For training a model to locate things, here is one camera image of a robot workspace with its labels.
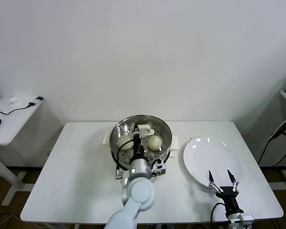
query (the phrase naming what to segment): white object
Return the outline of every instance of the white object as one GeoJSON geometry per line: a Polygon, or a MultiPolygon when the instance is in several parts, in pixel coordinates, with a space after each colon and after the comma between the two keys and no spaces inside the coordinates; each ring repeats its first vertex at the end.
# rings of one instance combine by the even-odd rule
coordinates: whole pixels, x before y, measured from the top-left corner
{"type": "Polygon", "coordinates": [[[153,183],[144,177],[130,182],[127,187],[129,198],[122,210],[114,213],[105,229],[135,229],[140,211],[147,211],[154,203],[153,183]]]}
{"type": "MultiPolygon", "coordinates": [[[[0,99],[0,111],[9,112],[13,109],[26,107],[28,101],[20,102],[17,105],[7,104],[6,99],[0,99]]],[[[0,119],[2,120],[0,125],[0,146],[5,146],[9,144],[17,133],[21,130],[24,124],[27,122],[29,117],[36,111],[40,104],[29,107],[24,110],[13,112],[9,115],[0,114],[0,119]]],[[[14,175],[10,170],[8,170],[3,163],[0,162],[0,176],[6,179],[10,184],[12,184],[9,189],[5,199],[2,202],[3,206],[8,206],[12,201],[14,195],[18,191],[31,191],[34,184],[24,184],[22,179],[25,176],[25,172],[20,172],[18,176],[14,175]]]]}
{"type": "Polygon", "coordinates": [[[209,170],[218,186],[231,186],[227,170],[241,182],[242,165],[225,143],[214,137],[198,137],[190,141],[183,153],[189,173],[202,185],[209,186],[209,170]]]}
{"type": "Polygon", "coordinates": [[[170,151],[175,151],[175,150],[179,150],[179,140],[178,136],[173,135],[170,151]]]}
{"type": "MultiPolygon", "coordinates": [[[[116,164],[102,141],[114,122],[67,123],[22,210],[31,222],[105,224],[123,207],[116,164]]],[[[246,143],[231,121],[167,122],[184,149],[190,138],[209,136],[234,149],[243,169],[237,202],[255,219],[274,219],[283,210],[246,143]]],[[[210,220],[217,198],[186,170],[182,150],[172,151],[166,174],[155,182],[155,203],[139,214],[138,223],[198,223],[210,220]]],[[[218,206],[214,221],[226,221],[218,206]]]]}
{"type": "MultiPolygon", "coordinates": [[[[128,135],[123,135],[121,137],[119,137],[118,141],[117,141],[117,145],[118,148],[120,148],[123,144],[125,144],[126,142],[130,141],[132,138],[129,137],[128,135]]],[[[133,142],[129,142],[126,145],[124,145],[121,149],[122,150],[128,150],[130,148],[133,147],[133,142]]]]}
{"type": "Polygon", "coordinates": [[[153,151],[159,151],[162,146],[162,139],[157,135],[153,135],[147,140],[147,146],[153,151]]]}
{"type": "Polygon", "coordinates": [[[138,127],[139,127],[139,132],[140,132],[141,138],[145,138],[147,136],[154,135],[154,130],[151,128],[150,125],[138,125],[138,127]]]}
{"type": "Polygon", "coordinates": [[[20,102],[20,99],[18,97],[12,97],[11,99],[8,100],[9,104],[16,104],[19,102],[20,102]]]}

